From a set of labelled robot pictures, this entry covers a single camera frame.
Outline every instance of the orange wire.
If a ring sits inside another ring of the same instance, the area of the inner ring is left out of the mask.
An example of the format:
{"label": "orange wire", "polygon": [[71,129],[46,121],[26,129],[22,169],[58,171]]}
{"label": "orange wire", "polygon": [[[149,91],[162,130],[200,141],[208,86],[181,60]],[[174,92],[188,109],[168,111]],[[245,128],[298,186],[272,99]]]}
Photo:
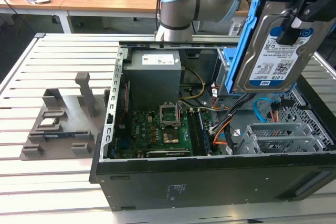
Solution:
{"label": "orange wire", "polygon": [[273,120],[273,122],[275,123],[276,121],[275,121],[275,119],[274,119],[274,117],[273,117],[273,111],[271,111],[271,116],[272,116],[272,120]]}
{"label": "orange wire", "polygon": [[[217,86],[215,86],[215,87],[213,87],[213,89],[217,89],[217,88],[220,88],[221,87],[221,85],[217,85]],[[222,107],[216,107],[215,106],[215,101],[217,100],[217,97],[215,97],[213,100],[212,100],[212,107],[214,108],[214,109],[217,109],[217,110],[220,110]]]}
{"label": "orange wire", "polygon": [[226,124],[223,125],[222,128],[217,132],[215,139],[213,141],[213,144],[227,144],[226,142],[217,142],[217,139],[219,137],[219,134],[222,132],[222,130],[231,122],[232,119],[230,119]]}
{"label": "orange wire", "polygon": [[275,114],[277,115],[277,123],[278,123],[279,122],[279,113],[278,113],[277,110],[275,111]]}

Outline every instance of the blue plastic bracket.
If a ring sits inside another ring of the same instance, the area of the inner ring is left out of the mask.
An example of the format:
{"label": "blue plastic bracket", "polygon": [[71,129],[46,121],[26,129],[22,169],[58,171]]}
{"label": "blue plastic bracket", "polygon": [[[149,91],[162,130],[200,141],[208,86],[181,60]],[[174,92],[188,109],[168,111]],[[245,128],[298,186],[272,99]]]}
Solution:
{"label": "blue plastic bracket", "polygon": [[230,64],[229,73],[227,75],[226,80],[222,81],[222,85],[225,85],[227,92],[232,93],[232,88],[234,85],[234,78],[236,73],[240,69],[241,60],[245,55],[243,55],[245,48],[248,46],[248,38],[253,32],[253,29],[256,27],[258,22],[258,17],[256,15],[258,6],[260,5],[261,0],[252,0],[251,7],[244,25],[243,32],[240,36],[240,40],[238,43],[238,47],[236,49],[235,55],[232,60],[232,64]]}

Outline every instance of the metal work table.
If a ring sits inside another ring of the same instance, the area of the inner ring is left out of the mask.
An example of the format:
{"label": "metal work table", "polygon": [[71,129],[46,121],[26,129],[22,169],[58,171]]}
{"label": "metal work table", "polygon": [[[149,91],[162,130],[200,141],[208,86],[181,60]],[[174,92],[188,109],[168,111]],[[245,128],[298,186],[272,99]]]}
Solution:
{"label": "metal work table", "polygon": [[[226,36],[194,39],[238,42]],[[46,34],[33,39],[0,85],[0,223],[335,223],[336,182],[304,201],[112,213],[100,186],[88,182],[91,159],[20,161],[45,88],[79,94],[76,72],[89,71],[93,92],[102,94],[111,83],[119,40],[153,36]],[[336,113],[334,70],[315,54],[303,75]]]}

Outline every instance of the yellow wire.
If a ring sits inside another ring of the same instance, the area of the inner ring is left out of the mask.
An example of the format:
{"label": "yellow wire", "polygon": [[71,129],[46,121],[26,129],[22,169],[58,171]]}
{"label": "yellow wire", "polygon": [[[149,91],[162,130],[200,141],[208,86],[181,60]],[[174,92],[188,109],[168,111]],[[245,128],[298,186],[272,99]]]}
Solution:
{"label": "yellow wire", "polygon": [[187,99],[194,99],[194,98],[200,97],[205,90],[205,83],[204,83],[203,79],[191,68],[185,67],[185,69],[188,69],[189,71],[191,71],[194,75],[196,75],[199,78],[199,80],[202,83],[202,90],[200,91],[199,94],[193,95],[192,97],[180,97],[179,99],[187,100]]}

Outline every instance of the robotic arm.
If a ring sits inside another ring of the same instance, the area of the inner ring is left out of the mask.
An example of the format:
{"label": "robotic arm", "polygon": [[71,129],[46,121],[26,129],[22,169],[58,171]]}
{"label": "robotic arm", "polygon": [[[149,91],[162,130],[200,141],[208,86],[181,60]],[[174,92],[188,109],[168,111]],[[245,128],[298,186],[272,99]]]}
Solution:
{"label": "robotic arm", "polygon": [[161,0],[160,27],[156,41],[191,41],[192,20],[230,20],[239,0]]}
{"label": "robotic arm", "polygon": [[[238,0],[161,2],[155,40],[191,41],[192,20],[231,18]],[[238,47],[219,56],[229,66],[219,93],[289,91],[335,23],[336,0],[253,0]]]}

